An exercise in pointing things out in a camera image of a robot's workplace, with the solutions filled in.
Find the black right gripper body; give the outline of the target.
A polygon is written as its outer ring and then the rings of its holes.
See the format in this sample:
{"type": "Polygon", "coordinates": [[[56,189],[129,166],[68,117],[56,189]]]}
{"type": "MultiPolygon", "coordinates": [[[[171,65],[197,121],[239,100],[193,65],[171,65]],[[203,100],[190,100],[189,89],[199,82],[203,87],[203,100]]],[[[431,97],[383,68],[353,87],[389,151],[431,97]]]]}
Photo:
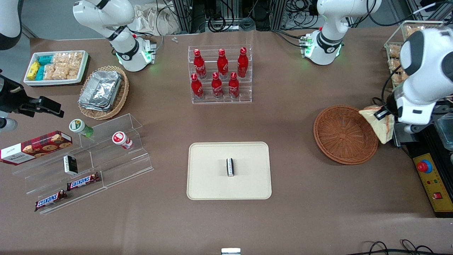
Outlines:
{"type": "Polygon", "coordinates": [[[24,87],[5,76],[0,76],[0,110],[6,113],[17,113],[33,117],[34,106],[31,101],[34,98],[29,97],[24,87]]]}

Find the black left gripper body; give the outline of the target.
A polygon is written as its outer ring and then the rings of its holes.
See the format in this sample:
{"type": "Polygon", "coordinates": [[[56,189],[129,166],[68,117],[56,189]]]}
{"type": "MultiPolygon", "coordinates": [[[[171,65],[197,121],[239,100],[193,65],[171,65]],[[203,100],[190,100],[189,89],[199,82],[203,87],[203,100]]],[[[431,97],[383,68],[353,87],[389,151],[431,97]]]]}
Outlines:
{"type": "Polygon", "coordinates": [[[395,120],[398,119],[398,106],[396,104],[395,92],[397,89],[393,89],[392,92],[387,96],[385,101],[385,108],[389,114],[391,114],[395,120]]]}

